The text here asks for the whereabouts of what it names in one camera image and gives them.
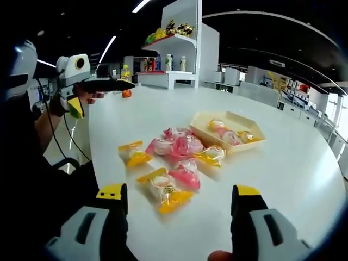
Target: black cable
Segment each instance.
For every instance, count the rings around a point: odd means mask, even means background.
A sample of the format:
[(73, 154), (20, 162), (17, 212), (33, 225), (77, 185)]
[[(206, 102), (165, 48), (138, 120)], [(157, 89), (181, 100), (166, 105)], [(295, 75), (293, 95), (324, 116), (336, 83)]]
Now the black cable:
[(40, 83), (40, 80), (39, 80), (39, 79), (36, 79), (36, 80), (38, 81), (39, 87), (40, 87), (41, 92), (42, 92), (43, 100), (45, 101), (45, 106), (46, 106), (46, 110), (47, 110), (48, 120), (49, 120), (49, 124), (51, 125), (51, 130), (52, 130), (52, 133), (53, 133), (53, 138), (54, 138), (54, 140), (55, 140), (55, 143), (57, 143), (57, 146), (58, 146), (58, 148), (59, 148), (59, 150), (60, 150), (60, 153), (61, 153), (61, 154), (63, 155), (63, 157), (66, 159), (66, 156), (65, 156), (63, 150), (61, 149), (61, 147), (60, 147), (60, 145), (59, 145), (59, 143), (58, 143), (57, 138), (55, 137), (55, 133), (54, 133), (53, 125), (52, 125), (51, 116), (49, 115), (49, 110), (48, 110), (47, 101), (46, 101), (46, 99), (45, 99), (45, 97), (44, 97), (44, 92), (43, 92), (43, 91), (44, 91), (44, 88), (42, 87), (42, 85), (41, 85), (41, 83)]
[(63, 115), (63, 117), (64, 117), (64, 122), (65, 122), (65, 127), (66, 127), (67, 132), (69, 133), (70, 139), (71, 139), (72, 142), (75, 144), (75, 146), (77, 147), (77, 149), (82, 153), (82, 155), (85, 156), (85, 158), (86, 158), (88, 161), (91, 161), (91, 160), (86, 156), (86, 154), (83, 153), (83, 151), (77, 146), (76, 142), (74, 141), (74, 139), (73, 139), (73, 137), (72, 137), (72, 135), (71, 135), (71, 133), (70, 133), (70, 131), (69, 131), (69, 127), (67, 126), (65, 114)]

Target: plastic tray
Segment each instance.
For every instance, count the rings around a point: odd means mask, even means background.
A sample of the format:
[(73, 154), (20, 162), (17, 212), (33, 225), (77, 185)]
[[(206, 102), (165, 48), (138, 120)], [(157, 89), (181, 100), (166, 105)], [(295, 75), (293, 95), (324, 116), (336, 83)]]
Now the plastic tray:
[[(232, 131), (238, 132), (247, 130), (260, 140), (248, 144), (232, 146), (231, 144), (221, 140), (218, 134), (208, 129), (209, 121), (214, 118), (222, 120), (225, 123), (225, 126)], [(262, 133), (256, 122), (229, 111), (221, 113), (198, 112), (192, 119), (190, 127), (193, 133), (205, 146), (219, 145), (228, 153), (246, 151), (255, 148), (266, 140), (265, 135)]]

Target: ceiling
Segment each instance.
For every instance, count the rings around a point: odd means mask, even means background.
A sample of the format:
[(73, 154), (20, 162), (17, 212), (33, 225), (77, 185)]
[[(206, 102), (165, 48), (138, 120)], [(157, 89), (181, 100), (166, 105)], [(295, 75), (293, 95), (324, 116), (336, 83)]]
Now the ceiling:
[[(41, 5), (35, 11), (15, 14), (25, 24), (16, 31), (36, 46), (39, 59), (51, 64), (64, 55), (96, 54), (94, 66), (113, 35), (117, 38), (103, 63), (119, 61), (125, 55), (147, 56), (142, 51), (148, 34), (161, 21), (162, 8), (174, 0), (151, 0), (137, 14), (132, 10), (141, 0), (93, 4), (74, 8), (69, 5)], [(313, 85), (321, 92), (341, 93), (338, 88), (317, 85), (348, 80), (346, 54), (348, 33), (344, 25), (343, 1), (219, 1), (203, 0), (203, 16), (228, 11), (262, 11), (294, 18), (321, 31), (339, 47), (314, 30), (283, 18), (257, 14), (230, 14), (204, 18), (203, 22), (220, 32), (219, 62), (258, 66)], [(269, 59), (286, 64), (273, 66)], [(54, 68), (38, 64), (37, 77), (52, 77)]]

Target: table surface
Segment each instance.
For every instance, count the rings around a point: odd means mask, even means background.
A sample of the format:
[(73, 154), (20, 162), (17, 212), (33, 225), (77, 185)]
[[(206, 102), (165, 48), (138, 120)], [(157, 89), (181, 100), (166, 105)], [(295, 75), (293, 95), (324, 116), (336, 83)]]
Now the table surface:
[[(139, 260), (207, 260), (231, 251), (234, 184), (257, 188), (269, 208), (280, 211), (298, 236), (316, 246), (339, 215), (345, 187), (337, 161), (314, 127), (265, 104), (209, 88), (137, 87), (131, 98), (109, 93), (90, 107), (91, 154), (98, 185), (127, 182), (127, 245)], [(199, 173), (201, 189), (184, 208), (159, 216), (135, 179), (164, 166), (161, 159), (127, 171), (117, 147), (142, 140), (144, 149), (169, 127), (188, 127), (200, 110), (231, 111), (255, 120), (266, 136), (259, 148), (233, 154), (216, 177)]]

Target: white helmet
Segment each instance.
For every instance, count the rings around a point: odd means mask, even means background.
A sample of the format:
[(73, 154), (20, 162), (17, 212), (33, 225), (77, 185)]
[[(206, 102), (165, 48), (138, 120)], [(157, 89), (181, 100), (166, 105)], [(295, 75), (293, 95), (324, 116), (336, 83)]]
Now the white helmet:
[(17, 58), (14, 62), (9, 80), (6, 100), (23, 95), (29, 88), (34, 77), (38, 54), (36, 48), (30, 41), (26, 40), (22, 46), (15, 46)]

